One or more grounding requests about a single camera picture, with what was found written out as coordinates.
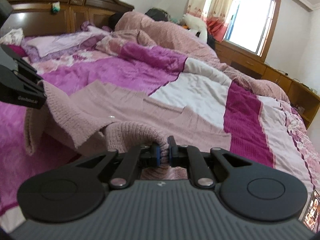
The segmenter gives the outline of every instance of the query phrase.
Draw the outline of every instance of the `window pane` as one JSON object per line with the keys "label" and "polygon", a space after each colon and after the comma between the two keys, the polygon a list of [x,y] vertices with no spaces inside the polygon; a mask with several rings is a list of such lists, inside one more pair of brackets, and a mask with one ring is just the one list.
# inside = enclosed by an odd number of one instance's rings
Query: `window pane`
{"label": "window pane", "polygon": [[256,52],[272,0],[241,0],[229,40]]}

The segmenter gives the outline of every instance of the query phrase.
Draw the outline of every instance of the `wooden headboard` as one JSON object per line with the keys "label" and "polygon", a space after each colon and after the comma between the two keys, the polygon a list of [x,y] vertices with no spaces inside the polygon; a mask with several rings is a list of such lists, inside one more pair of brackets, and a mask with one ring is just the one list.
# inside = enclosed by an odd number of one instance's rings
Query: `wooden headboard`
{"label": "wooden headboard", "polygon": [[[84,21],[97,27],[108,25],[116,12],[132,11],[134,7],[119,0],[8,0],[13,13],[1,28],[0,35],[23,28],[25,36],[73,33]],[[60,12],[52,13],[52,3],[60,2]]]}

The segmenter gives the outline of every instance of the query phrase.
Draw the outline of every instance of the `curtain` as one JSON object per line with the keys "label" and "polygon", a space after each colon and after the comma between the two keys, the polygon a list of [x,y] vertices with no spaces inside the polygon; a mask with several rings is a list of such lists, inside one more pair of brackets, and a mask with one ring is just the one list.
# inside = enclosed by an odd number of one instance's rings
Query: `curtain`
{"label": "curtain", "polygon": [[222,41],[231,17],[227,18],[233,0],[189,0],[187,13],[203,19],[208,33]]}

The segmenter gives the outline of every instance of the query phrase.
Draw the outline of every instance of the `window sill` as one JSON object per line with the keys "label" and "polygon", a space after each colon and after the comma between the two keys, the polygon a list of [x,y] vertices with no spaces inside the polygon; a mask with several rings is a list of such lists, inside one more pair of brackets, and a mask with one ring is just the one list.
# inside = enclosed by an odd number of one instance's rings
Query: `window sill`
{"label": "window sill", "polygon": [[255,55],[252,52],[250,52],[250,51],[248,51],[248,50],[246,50],[246,49],[244,49],[244,48],[242,48],[242,47],[240,47],[240,46],[238,46],[238,45],[236,45],[234,43],[231,43],[229,41],[223,40],[221,42],[221,44],[223,46],[229,48],[229,49],[232,49],[232,50],[237,51],[237,52],[239,52],[241,54],[244,54],[247,57],[252,58],[252,59],[254,59],[254,60],[258,61],[258,62],[264,63],[264,61],[266,59],[266,57],[263,57],[263,55],[262,56]]}

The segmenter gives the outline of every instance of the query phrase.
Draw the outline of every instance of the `wooden window frame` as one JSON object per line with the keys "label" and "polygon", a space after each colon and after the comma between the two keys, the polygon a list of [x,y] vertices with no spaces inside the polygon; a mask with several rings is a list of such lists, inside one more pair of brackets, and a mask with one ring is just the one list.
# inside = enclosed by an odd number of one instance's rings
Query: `wooden window frame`
{"label": "wooden window frame", "polygon": [[279,9],[280,9],[280,4],[281,4],[281,0],[275,0],[275,7],[274,7],[274,11],[273,11],[273,17],[272,17],[272,21],[271,21],[271,24],[270,24],[270,28],[268,30],[268,33],[267,33],[267,36],[266,36],[266,39],[263,43],[263,47],[262,47],[262,53],[261,55],[256,55],[254,53],[251,53],[249,52],[248,50],[246,49],[243,49],[242,47],[240,46],[237,46],[229,41],[226,41],[226,40],[223,40],[221,43],[225,46],[225,47],[228,47],[232,50],[235,50],[235,51],[238,51],[252,59],[255,59],[259,62],[264,62],[266,60],[266,57],[267,57],[267,54],[268,54],[268,51],[269,51],[269,48],[270,48],[270,45],[271,45],[271,41],[272,41],[272,37],[273,37],[273,34],[275,32],[275,28],[276,28],[276,24],[277,24],[277,21],[278,21],[278,15],[279,15]]}

